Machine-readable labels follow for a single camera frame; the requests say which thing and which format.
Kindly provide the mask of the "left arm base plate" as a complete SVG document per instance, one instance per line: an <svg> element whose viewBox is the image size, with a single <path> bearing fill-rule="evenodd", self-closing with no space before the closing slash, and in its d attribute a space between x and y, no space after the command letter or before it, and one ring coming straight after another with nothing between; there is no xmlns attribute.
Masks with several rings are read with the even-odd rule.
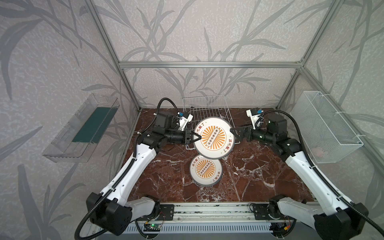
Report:
<svg viewBox="0 0 384 240"><path fill-rule="evenodd" d="M156 204L153 216L153 221L172 221L174 219L175 205L174 204Z"/></svg>

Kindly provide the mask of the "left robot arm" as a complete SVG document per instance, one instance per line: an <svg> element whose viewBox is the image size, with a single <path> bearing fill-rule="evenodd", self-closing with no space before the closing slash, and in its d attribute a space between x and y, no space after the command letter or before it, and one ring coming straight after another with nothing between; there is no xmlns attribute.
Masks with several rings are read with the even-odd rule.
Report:
<svg viewBox="0 0 384 240"><path fill-rule="evenodd" d="M164 101L175 106L169 98L162 98L159 101L153 120L138 133L133 153L127 162L100 193L91 193L87 198L88 213L75 230L76 240L83 239L81 230L87 221L101 228L101 231L86 237L87 240L92 240L106 232L119 236L131 222L144 216L158 215L157 210L160 204L155 198L142 197L135 201L128 200L134 185L164 146L189 145L202 138L201 135L186 127L192 121L192 115L182 113L177 107L174 108L175 115L161 112L160 108Z"/></svg>

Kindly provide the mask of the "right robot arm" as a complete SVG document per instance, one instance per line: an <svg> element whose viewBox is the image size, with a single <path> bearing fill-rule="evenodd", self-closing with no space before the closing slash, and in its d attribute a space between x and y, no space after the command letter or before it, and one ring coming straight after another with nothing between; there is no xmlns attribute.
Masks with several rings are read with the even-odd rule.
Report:
<svg viewBox="0 0 384 240"><path fill-rule="evenodd" d="M251 109L253 123L231 128L236 139L259 141L270 146L305 183L319 203L318 208L282 195L272 199L281 215L289 216L316 230L323 240L349 240L370 224L381 235L384 230L369 218L368 209L344 195L314 164L304 145L297 121L281 110Z"/></svg>

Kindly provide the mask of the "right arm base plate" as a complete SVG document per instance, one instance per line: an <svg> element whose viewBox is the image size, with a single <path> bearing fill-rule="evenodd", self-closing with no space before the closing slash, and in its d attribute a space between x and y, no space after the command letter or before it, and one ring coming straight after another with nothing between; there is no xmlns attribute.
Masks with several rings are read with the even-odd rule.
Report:
<svg viewBox="0 0 384 240"><path fill-rule="evenodd" d="M249 205L250 211L254 214L255 220L287 220L296 221L290 216L283 215L275 204L256 204Z"/></svg>

